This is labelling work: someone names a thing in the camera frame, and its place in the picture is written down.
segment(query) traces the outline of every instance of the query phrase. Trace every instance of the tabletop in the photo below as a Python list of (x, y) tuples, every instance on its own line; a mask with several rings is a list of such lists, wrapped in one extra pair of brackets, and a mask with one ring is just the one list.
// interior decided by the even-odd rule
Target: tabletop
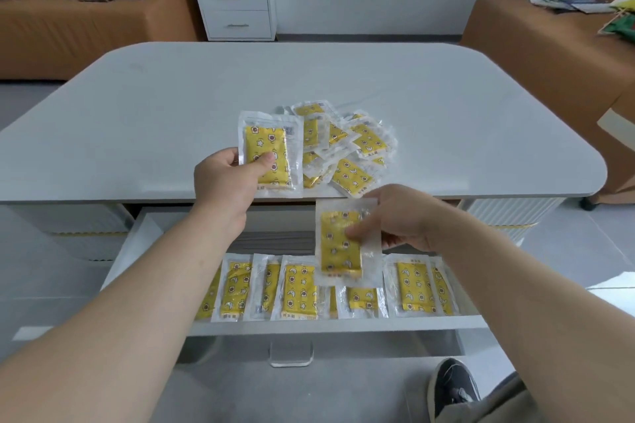
[(471, 49), (153, 42), (109, 52), (0, 132), (0, 202), (191, 201), (195, 164), (237, 144), (241, 110), (319, 99), (394, 128), (385, 183), (474, 198), (606, 180), (595, 149)]

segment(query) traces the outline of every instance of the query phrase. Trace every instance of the gray cloth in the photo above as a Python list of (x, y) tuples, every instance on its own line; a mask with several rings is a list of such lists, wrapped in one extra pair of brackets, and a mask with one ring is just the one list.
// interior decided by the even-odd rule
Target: gray cloth
[(548, 423), (517, 373), (480, 402), (451, 404), (436, 423)]

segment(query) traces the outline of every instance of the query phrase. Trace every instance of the open drawer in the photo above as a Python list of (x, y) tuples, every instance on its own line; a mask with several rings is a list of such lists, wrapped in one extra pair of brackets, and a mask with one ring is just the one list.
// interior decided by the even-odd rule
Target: open drawer
[[(131, 266), (165, 231), (183, 219), (188, 211), (187, 207), (144, 208), (135, 221), (117, 259), (115, 259), (102, 289)], [(236, 253), (313, 254), (315, 248), (314, 228), (314, 204), (253, 206), (247, 213), (244, 232), (229, 248), (229, 251)], [(376, 320), (194, 322), (190, 336), (487, 328), (483, 317), (478, 313), (456, 277), (449, 270), (448, 279), (454, 289), (461, 316), (381, 318)]]

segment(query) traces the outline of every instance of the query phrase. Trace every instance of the sofa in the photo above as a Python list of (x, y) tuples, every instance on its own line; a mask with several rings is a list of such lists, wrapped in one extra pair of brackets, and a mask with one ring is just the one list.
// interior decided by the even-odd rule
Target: sofa
[(635, 132), (635, 45), (598, 34), (613, 16), (556, 14), (528, 0), (477, 0), (461, 40), (602, 154), (607, 183), (584, 201), (585, 209), (635, 203), (635, 144), (624, 134)]
[(126, 45), (197, 40), (196, 0), (0, 0), (0, 80), (68, 80)]

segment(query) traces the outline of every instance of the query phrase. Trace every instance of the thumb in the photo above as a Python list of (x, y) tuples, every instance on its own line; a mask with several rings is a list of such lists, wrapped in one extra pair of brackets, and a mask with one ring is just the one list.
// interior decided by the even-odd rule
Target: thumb
[(381, 228), (382, 213), (381, 207), (372, 211), (357, 224), (346, 228), (346, 235), (354, 240), (363, 240), (370, 232)]
[(254, 177), (260, 177), (265, 175), (265, 173), (271, 169), (271, 165), (274, 161), (274, 153), (264, 153), (254, 162), (245, 164), (244, 170), (249, 171), (254, 175)]

